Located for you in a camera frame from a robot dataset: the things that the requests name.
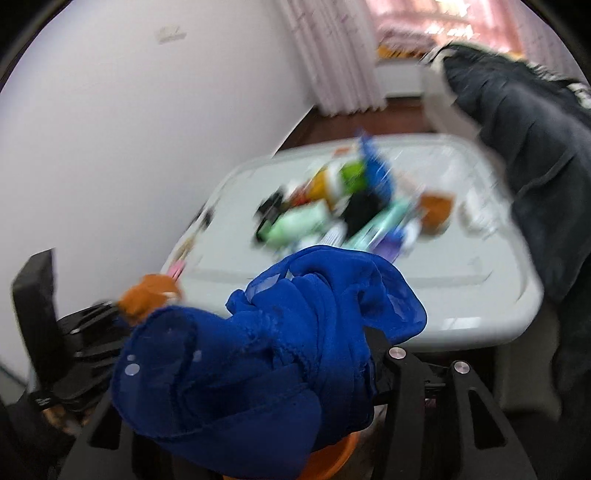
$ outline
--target metal bolt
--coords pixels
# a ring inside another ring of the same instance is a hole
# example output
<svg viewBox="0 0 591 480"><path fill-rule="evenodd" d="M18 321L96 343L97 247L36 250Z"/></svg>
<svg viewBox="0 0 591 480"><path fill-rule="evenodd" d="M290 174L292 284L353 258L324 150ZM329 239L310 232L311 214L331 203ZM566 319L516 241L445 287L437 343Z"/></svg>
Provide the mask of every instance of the metal bolt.
<svg viewBox="0 0 591 480"><path fill-rule="evenodd" d="M406 356L406 351L404 350L404 348L400 348L399 346L393 346L388 351L388 354L396 360L402 360Z"/></svg>
<svg viewBox="0 0 591 480"><path fill-rule="evenodd" d="M470 365L468 365L466 362L456 362L453 364L453 368L459 374L467 374L470 371Z"/></svg>

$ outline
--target blue object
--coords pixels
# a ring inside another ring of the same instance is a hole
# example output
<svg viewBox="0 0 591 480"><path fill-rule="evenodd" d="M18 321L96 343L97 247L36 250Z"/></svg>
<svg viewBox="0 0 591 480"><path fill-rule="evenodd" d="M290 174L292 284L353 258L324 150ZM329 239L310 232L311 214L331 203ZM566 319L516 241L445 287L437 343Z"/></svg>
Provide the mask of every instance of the blue object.
<svg viewBox="0 0 591 480"><path fill-rule="evenodd" d="M375 385L363 326L395 344L427 321L391 264L326 246L286 257L226 307L229 319L154 312L111 387L137 433L234 478L295 479L310 452L367 427Z"/></svg>
<svg viewBox="0 0 591 480"><path fill-rule="evenodd" d="M389 174L389 168L378 154L378 147L374 139L365 131L361 131L359 145L365 159L365 177L368 187L389 205L394 196L394 182Z"/></svg>

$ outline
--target blue garment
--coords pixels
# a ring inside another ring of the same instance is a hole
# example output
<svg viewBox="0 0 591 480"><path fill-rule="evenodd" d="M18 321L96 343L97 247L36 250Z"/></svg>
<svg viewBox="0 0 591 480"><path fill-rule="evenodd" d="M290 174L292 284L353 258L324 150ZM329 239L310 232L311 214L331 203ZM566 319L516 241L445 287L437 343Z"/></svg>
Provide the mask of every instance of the blue garment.
<svg viewBox="0 0 591 480"><path fill-rule="evenodd" d="M236 290L225 320L167 307L135 329L113 404L139 434L234 478L296 478L310 452L367 427L373 363L363 326L403 342L425 310L377 255L311 247Z"/></svg>

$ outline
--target wooden floor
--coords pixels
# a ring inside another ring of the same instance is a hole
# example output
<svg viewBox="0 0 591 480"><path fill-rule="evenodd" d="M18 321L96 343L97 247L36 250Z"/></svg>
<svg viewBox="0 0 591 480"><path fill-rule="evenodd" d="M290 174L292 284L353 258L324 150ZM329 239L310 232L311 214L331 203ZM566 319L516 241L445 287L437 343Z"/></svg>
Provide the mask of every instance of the wooden floor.
<svg viewBox="0 0 591 480"><path fill-rule="evenodd" d="M363 128L372 135L432 132L419 99L388 99L388 106L377 112L321 116L313 109L281 146L286 148L355 137Z"/></svg>

